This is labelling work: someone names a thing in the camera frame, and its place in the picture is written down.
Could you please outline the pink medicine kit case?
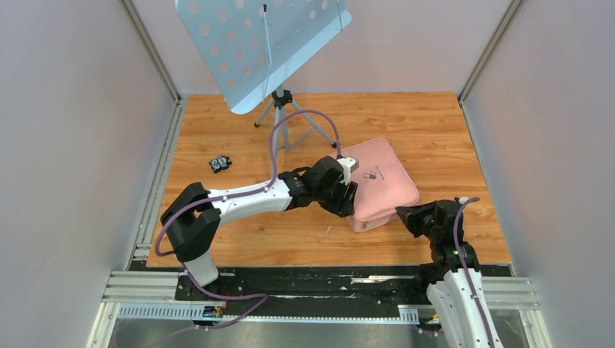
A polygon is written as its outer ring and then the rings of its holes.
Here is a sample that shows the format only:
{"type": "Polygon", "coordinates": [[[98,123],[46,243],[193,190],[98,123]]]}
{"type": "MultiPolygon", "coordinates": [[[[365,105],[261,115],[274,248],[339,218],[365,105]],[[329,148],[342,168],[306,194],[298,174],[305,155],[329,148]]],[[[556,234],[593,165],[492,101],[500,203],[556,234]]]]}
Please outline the pink medicine kit case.
{"type": "Polygon", "coordinates": [[[358,169],[351,180],[358,184],[355,213],[346,218],[349,227],[362,233],[397,219],[397,207],[413,206],[420,194],[390,143],[374,138],[342,150],[355,158],[358,169]]]}

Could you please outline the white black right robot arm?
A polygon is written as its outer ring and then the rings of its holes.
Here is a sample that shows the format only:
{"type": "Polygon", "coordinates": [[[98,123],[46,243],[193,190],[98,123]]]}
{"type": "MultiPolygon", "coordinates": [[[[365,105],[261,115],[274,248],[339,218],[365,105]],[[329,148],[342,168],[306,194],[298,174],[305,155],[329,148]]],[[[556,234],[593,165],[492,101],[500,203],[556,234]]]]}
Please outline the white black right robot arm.
{"type": "Polygon", "coordinates": [[[429,240],[432,262],[419,266],[414,292],[434,307],[449,347],[503,345],[485,299],[478,257],[463,239],[463,211],[477,200],[456,197],[396,209],[414,237],[429,240]]]}

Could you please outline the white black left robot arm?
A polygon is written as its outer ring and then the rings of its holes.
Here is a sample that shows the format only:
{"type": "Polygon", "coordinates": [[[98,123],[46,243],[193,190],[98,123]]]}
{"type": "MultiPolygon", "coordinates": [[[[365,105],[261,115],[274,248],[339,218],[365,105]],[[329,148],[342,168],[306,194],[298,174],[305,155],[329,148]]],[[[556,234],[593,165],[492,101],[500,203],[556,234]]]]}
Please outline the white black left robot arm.
{"type": "Polygon", "coordinates": [[[353,157],[326,156],[311,167],[282,172],[271,181],[251,186],[207,190],[200,182],[192,183],[162,214],[162,233],[171,243],[171,253],[194,278],[194,290],[204,299],[214,299],[221,293],[222,280],[210,247],[220,227],[313,202],[341,218],[351,216],[358,189],[351,175],[358,167],[353,157]]]}

